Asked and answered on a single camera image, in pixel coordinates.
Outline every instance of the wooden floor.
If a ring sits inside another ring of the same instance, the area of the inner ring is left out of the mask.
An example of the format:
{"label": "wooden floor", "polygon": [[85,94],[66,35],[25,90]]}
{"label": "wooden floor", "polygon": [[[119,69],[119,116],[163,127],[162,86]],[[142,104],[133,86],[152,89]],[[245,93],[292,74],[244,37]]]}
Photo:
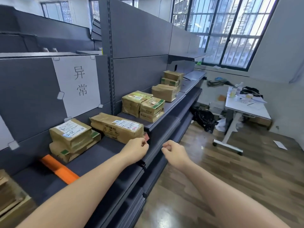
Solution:
{"label": "wooden floor", "polygon": [[[222,140],[223,133],[208,134],[194,122],[180,144],[196,164],[267,207],[290,227],[304,227],[304,152],[297,142],[259,126],[245,126],[228,141],[244,150],[239,156],[220,145],[214,147],[213,138]],[[288,150],[278,148],[273,140]],[[192,183],[167,164],[135,227],[220,225]]]}

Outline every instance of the black garbage bag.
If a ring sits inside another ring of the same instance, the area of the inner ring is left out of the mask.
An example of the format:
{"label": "black garbage bag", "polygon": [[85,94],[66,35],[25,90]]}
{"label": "black garbage bag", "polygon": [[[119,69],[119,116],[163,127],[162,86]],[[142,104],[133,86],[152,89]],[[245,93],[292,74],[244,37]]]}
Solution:
{"label": "black garbage bag", "polygon": [[208,133],[213,133],[214,127],[218,122],[214,119],[214,115],[208,110],[201,110],[199,107],[191,107],[193,120],[196,121]]}

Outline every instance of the hand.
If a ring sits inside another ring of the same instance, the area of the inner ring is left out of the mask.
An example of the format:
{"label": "hand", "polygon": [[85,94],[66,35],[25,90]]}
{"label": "hand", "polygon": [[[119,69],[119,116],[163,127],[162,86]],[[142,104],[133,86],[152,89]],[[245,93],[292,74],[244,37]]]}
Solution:
{"label": "hand", "polygon": [[183,172],[185,166],[191,162],[185,148],[172,140],[163,144],[162,152],[168,162],[181,172]]}
{"label": "hand", "polygon": [[120,154],[124,156],[127,165],[131,165],[142,159],[148,149],[149,145],[144,138],[134,138],[128,141]]}

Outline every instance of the white table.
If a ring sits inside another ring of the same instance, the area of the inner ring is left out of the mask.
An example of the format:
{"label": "white table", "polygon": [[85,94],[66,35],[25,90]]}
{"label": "white table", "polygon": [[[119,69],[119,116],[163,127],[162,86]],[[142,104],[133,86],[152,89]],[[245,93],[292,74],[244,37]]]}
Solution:
{"label": "white table", "polygon": [[249,103],[242,103],[241,101],[236,101],[235,98],[240,98],[240,97],[236,96],[234,98],[230,98],[229,95],[227,94],[225,107],[235,111],[235,115],[227,130],[227,133],[226,133],[223,141],[218,141],[218,140],[214,139],[213,145],[216,146],[217,144],[220,144],[220,145],[226,146],[230,149],[236,150],[239,155],[243,155],[242,149],[239,149],[235,146],[227,144],[227,141],[230,138],[230,135],[232,134],[232,132],[237,132],[236,124],[239,122],[240,117],[243,115],[243,113],[253,115],[253,116],[259,117],[259,118],[265,118],[265,119],[271,119],[271,117],[269,116],[263,103],[252,104],[253,101],[249,102]]}

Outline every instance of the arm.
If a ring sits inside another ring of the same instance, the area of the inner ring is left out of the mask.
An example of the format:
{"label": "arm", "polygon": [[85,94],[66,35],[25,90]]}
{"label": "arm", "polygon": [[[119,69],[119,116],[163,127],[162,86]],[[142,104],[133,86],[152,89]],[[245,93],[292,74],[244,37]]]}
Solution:
{"label": "arm", "polygon": [[167,141],[162,152],[169,163],[184,173],[205,197],[223,227],[289,227],[264,206],[193,163],[185,148],[178,143]]}
{"label": "arm", "polygon": [[53,195],[17,228],[83,228],[118,175],[148,148],[144,138],[130,140],[120,153]]}

